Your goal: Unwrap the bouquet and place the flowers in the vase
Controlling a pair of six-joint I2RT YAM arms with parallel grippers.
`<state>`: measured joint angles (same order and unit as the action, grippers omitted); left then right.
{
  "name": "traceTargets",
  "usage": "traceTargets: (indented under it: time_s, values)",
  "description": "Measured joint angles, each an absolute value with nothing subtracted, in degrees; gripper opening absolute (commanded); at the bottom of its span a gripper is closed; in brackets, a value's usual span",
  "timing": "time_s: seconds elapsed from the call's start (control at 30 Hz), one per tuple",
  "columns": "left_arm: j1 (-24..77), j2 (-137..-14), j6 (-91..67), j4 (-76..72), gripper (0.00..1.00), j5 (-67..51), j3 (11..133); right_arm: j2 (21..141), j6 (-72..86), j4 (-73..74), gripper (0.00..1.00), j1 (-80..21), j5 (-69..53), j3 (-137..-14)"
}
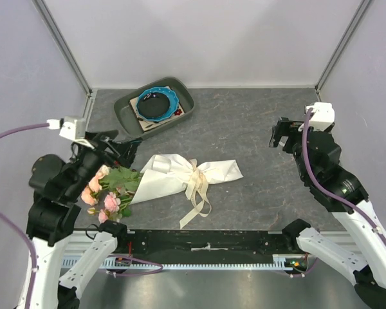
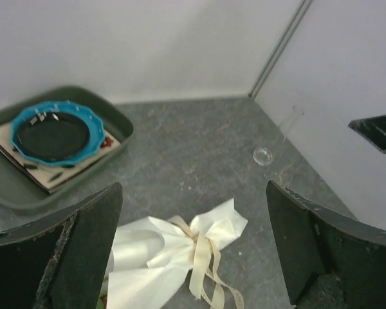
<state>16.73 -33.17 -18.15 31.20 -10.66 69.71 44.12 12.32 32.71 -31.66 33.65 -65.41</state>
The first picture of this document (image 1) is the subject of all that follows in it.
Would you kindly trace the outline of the white wrapping paper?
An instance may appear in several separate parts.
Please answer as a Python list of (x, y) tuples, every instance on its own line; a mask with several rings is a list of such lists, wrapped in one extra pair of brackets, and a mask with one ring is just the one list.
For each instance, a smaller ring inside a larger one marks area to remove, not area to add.
[(207, 183), (231, 182), (243, 177), (235, 160), (205, 162), (194, 167), (195, 160), (179, 154), (154, 155), (142, 168), (142, 179), (132, 204), (155, 200), (185, 191), (193, 176), (203, 176)]

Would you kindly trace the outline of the pink artificial flower bouquet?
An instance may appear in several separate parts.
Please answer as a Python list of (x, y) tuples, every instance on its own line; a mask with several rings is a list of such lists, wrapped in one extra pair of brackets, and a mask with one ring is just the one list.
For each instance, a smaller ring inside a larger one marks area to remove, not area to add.
[(131, 215), (130, 204), (135, 199), (143, 174), (126, 167), (103, 165), (81, 192), (87, 213), (98, 218), (119, 222)]

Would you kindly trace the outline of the cream printed ribbon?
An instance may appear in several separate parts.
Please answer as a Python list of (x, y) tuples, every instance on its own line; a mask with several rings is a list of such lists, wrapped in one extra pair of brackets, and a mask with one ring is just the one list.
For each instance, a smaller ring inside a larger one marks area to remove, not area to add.
[(208, 181), (202, 171), (197, 167), (197, 160), (189, 161), (192, 166), (192, 174), (185, 189), (185, 196), (191, 202), (193, 208), (179, 221), (179, 228), (183, 229), (197, 215), (206, 218), (212, 212), (212, 205), (208, 200)]

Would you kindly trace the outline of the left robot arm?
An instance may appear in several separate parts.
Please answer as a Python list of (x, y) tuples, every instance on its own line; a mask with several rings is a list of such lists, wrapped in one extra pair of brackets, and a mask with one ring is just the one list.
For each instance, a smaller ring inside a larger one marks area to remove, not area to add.
[(77, 201), (103, 166), (130, 167), (141, 139), (116, 142), (118, 131), (82, 133), (70, 137), (72, 157), (65, 162), (46, 154), (33, 164), (29, 185), (33, 205), (25, 238), (29, 261), (18, 308), (78, 308), (89, 280), (111, 253), (128, 246), (124, 225), (101, 225), (96, 247), (88, 249), (70, 273), (60, 276), (62, 260), (80, 213)]

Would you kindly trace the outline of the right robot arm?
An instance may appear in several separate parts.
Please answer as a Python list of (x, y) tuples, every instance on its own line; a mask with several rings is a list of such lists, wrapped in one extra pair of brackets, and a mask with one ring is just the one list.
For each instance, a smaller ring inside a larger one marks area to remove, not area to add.
[(272, 128), (269, 146), (278, 147), (281, 138), (287, 138), (282, 150), (293, 155), (301, 181), (342, 224), (360, 252), (342, 248), (302, 219), (283, 229), (283, 249), (314, 255), (342, 274), (369, 308), (386, 308), (386, 230), (364, 186), (340, 165), (342, 150), (331, 135), (333, 127), (304, 134), (302, 125), (280, 118)]

